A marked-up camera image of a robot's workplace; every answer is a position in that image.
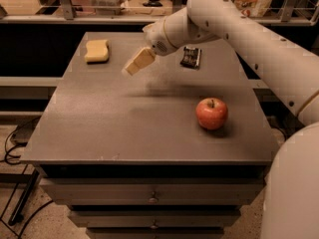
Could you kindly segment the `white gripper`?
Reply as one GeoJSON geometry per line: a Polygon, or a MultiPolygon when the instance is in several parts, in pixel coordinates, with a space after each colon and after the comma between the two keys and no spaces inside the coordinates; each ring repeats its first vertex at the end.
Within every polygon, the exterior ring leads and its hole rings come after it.
{"type": "Polygon", "coordinates": [[[143,32],[148,47],[139,49],[124,65],[122,74],[125,77],[133,76],[141,69],[152,64],[156,59],[156,55],[166,56],[173,52],[173,46],[167,40],[163,29],[163,21],[144,26],[143,32]]]}

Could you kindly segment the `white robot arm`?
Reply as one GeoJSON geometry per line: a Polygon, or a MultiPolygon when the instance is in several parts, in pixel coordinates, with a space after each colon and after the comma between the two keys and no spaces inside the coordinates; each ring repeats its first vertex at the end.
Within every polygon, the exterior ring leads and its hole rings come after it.
{"type": "Polygon", "coordinates": [[[304,124],[279,148],[266,182],[260,239],[319,239],[319,57],[244,16],[230,0],[187,0],[144,27],[131,76],[179,47],[225,40],[304,124]]]}

